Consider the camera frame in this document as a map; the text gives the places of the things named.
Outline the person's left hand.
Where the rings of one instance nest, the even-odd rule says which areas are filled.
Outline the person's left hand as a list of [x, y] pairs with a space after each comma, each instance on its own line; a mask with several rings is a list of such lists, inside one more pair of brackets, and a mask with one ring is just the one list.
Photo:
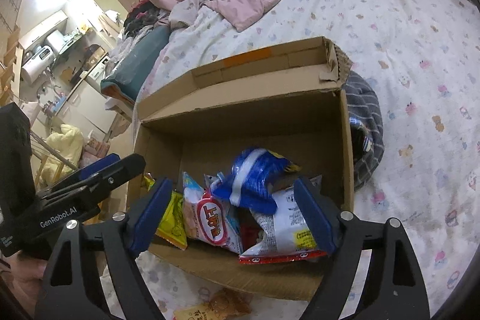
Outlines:
[[25, 299], [37, 299], [47, 261], [19, 251], [10, 257], [1, 255], [1, 269], [10, 275], [13, 292]]

